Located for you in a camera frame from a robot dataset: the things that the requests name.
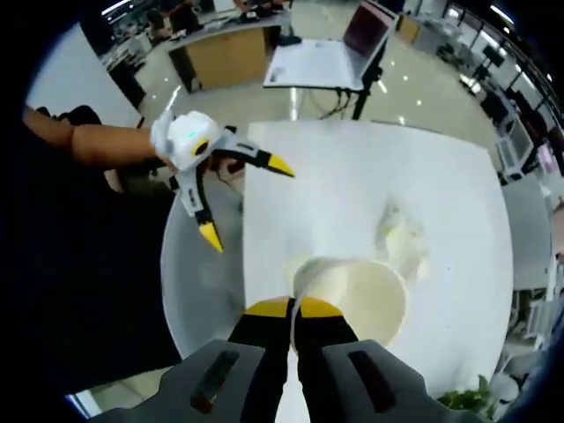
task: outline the floor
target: floor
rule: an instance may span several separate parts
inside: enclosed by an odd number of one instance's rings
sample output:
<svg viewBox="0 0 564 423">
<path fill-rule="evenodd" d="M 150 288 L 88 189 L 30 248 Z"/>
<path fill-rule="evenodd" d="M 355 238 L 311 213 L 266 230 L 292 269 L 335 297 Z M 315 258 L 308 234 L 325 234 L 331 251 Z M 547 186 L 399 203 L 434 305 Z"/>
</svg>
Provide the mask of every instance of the floor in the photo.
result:
<svg viewBox="0 0 564 423">
<path fill-rule="evenodd" d="M 305 38 L 340 38 L 355 6 L 329 1 L 296 2 L 293 5 L 296 34 Z M 381 66 L 382 81 L 373 86 L 362 120 L 434 130 L 472 142 L 486 148 L 494 167 L 501 168 L 493 125 L 479 104 L 460 87 L 457 73 L 448 65 L 392 37 Z M 147 92 L 139 111 L 150 125 L 181 83 L 163 45 L 149 54 L 146 65 L 137 73 L 137 80 Z M 300 97 L 300 119 L 316 119 L 333 109 L 337 101 L 335 93 L 323 91 L 300 90 Z M 263 89 L 261 82 L 190 95 L 182 88 L 174 111 L 182 114 L 199 110 L 217 122 L 238 126 L 243 132 L 251 122 L 288 119 L 289 100 L 290 90 Z M 352 109 L 347 110 L 345 118 L 351 113 Z M 132 406 L 157 391 L 162 373 L 140 375 L 94 390 L 94 396 L 102 410 L 117 405 Z"/>
</svg>

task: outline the yellow fingertip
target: yellow fingertip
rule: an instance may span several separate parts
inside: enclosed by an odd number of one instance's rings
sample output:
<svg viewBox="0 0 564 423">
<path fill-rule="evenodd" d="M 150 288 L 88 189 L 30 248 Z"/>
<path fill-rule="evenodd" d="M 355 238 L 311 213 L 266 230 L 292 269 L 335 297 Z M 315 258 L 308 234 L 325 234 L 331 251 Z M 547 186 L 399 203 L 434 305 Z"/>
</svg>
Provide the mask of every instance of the yellow fingertip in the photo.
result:
<svg viewBox="0 0 564 423">
<path fill-rule="evenodd" d="M 220 253 L 223 252 L 223 246 L 219 240 L 218 231 L 215 229 L 213 223 L 208 222 L 200 226 L 200 234 Z"/>
<path fill-rule="evenodd" d="M 275 154 L 271 154 L 271 158 L 268 160 L 268 167 L 276 169 L 288 176 L 295 176 L 293 170 L 286 164 L 286 162 Z"/>
</svg>

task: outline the laptop screen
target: laptop screen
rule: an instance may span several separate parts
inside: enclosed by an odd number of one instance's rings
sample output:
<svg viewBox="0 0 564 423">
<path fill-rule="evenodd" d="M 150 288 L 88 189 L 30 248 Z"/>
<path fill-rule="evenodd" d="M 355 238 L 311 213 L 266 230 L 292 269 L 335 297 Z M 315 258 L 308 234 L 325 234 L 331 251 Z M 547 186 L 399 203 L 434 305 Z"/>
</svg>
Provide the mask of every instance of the laptop screen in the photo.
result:
<svg viewBox="0 0 564 423">
<path fill-rule="evenodd" d="M 343 42 L 356 78 L 362 72 L 388 30 L 394 25 L 395 18 L 369 2 L 362 2 L 352 16 L 346 28 Z"/>
</svg>

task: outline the laptop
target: laptop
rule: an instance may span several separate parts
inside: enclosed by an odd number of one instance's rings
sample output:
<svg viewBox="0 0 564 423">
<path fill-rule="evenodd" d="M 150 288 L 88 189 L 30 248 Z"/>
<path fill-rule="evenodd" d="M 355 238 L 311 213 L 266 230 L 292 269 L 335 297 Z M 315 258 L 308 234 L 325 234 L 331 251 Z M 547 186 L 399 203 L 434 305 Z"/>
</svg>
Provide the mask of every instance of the laptop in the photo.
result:
<svg viewBox="0 0 564 423">
<path fill-rule="evenodd" d="M 362 89 L 362 77 L 397 24 L 396 13 L 360 3 L 342 40 L 308 40 L 277 47 L 264 87 Z"/>
</svg>

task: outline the white paper cup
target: white paper cup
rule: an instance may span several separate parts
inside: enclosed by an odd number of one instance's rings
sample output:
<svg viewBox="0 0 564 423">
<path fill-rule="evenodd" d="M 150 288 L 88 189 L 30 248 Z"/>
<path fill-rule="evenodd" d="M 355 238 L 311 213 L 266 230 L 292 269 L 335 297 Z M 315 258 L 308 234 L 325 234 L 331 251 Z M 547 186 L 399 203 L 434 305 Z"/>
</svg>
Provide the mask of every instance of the white paper cup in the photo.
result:
<svg viewBox="0 0 564 423">
<path fill-rule="evenodd" d="M 405 316 L 404 279 L 384 262 L 308 260 L 295 273 L 293 295 L 298 302 L 304 296 L 329 302 L 341 310 L 360 340 L 373 339 L 384 346 L 396 336 Z"/>
</svg>

